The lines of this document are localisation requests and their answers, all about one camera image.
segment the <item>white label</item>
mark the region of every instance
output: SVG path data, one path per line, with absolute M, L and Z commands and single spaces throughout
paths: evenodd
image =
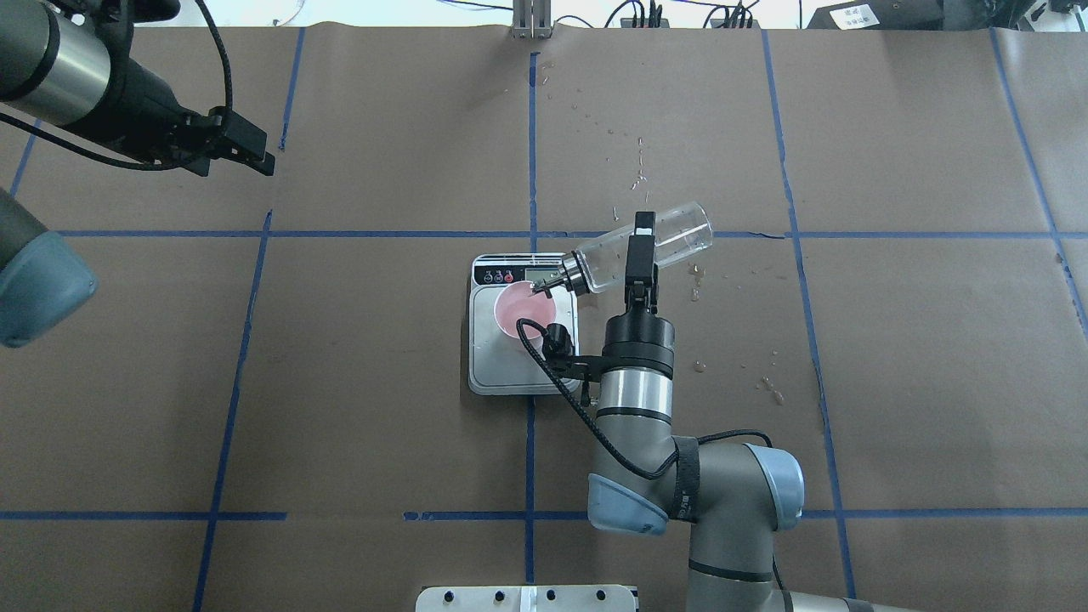
M 873 12 L 873 9 L 868 4 L 848 7 L 830 11 L 830 13 L 831 19 L 834 20 L 834 25 L 839 26 L 839 29 L 857 29 L 880 23 L 880 20 L 877 19 L 876 13 Z

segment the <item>scale platform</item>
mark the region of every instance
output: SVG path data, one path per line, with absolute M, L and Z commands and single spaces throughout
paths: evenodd
M 472 261 L 469 292 L 469 389 L 480 395 L 546 395 L 558 393 L 526 352 L 521 341 L 506 335 L 495 322 L 495 301 L 510 283 L 536 280 L 553 272 L 561 253 L 481 255 Z M 570 331 L 578 351 L 578 298 L 556 289 L 555 322 Z M 540 350 L 537 339 L 533 345 Z M 577 380 L 568 380 L 573 391 Z

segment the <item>white mounting plate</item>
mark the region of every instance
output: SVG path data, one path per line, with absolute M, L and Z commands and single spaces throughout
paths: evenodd
M 495 322 L 495 301 L 505 285 L 480 285 L 469 294 L 469 388 L 480 395 L 546 395 L 558 393 L 533 362 L 521 341 L 506 335 Z M 574 295 L 552 290 L 555 322 L 566 327 L 578 351 L 578 306 Z M 540 348 L 540 341 L 534 345 Z M 578 388 L 577 380 L 567 389 Z
M 638 592 L 622 585 L 430 587 L 419 593 L 416 612 L 638 612 Z

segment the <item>black band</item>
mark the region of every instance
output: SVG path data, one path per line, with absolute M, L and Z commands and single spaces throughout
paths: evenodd
M 672 443 L 677 446 L 677 486 L 669 518 L 694 523 L 698 505 L 698 440 L 673 436 Z
M 647 411 L 646 408 L 601 408 L 597 411 L 597 418 L 610 415 L 623 415 L 623 416 L 644 416 L 647 418 L 656 418 L 657 420 L 664 420 L 665 423 L 672 425 L 672 418 L 665 413 L 659 413 L 657 411 Z
M 868 601 L 846 599 L 845 597 L 842 600 L 846 602 L 846 610 L 850 612 L 873 612 L 873 604 Z
M 693 559 L 688 560 L 688 568 L 694 570 L 700 574 L 717 576 L 729 580 L 740 580 L 742 583 L 769 583 L 775 579 L 775 575 L 770 572 L 739 572 L 737 570 L 722 570 L 721 567 L 705 565 Z
M 11 101 L 17 100 L 23 96 L 34 91 L 41 85 L 41 82 L 49 76 L 49 71 L 53 70 L 53 63 L 57 62 L 57 53 L 61 48 L 61 29 L 57 25 L 57 15 L 53 14 L 45 4 L 41 9 L 49 15 L 49 42 L 46 44 L 46 54 L 41 57 L 41 61 L 38 62 L 38 68 L 34 69 L 34 73 L 25 83 L 18 87 L 8 91 L 3 98 L 0 100 Z

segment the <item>white bracket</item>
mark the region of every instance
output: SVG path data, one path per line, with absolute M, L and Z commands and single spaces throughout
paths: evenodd
M 552 0 L 514 0 L 515 38 L 552 38 Z
M 416 612 L 638 612 L 636 593 L 621 585 L 430 587 Z

